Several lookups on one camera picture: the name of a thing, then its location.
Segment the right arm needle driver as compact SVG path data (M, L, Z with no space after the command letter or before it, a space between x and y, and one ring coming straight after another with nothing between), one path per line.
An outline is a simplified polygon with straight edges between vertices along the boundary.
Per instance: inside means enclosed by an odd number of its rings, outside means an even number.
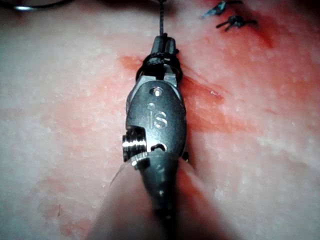
M186 108L174 78L138 78L126 101L123 160L175 163L187 141Z

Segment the right arm needle driver jaw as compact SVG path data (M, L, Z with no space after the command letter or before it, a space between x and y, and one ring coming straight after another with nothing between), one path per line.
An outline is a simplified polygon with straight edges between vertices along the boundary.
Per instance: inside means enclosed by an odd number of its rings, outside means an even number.
M176 48L176 40L172 37L166 39L164 45L164 68L165 72L175 75L175 80L179 82L179 59L177 57L178 50Z
M141 67L141 76L151 76L160 78L164 69L163 58L161 54L164 51L164 39L161 36L156 36L151 48L151 53L143 61Z

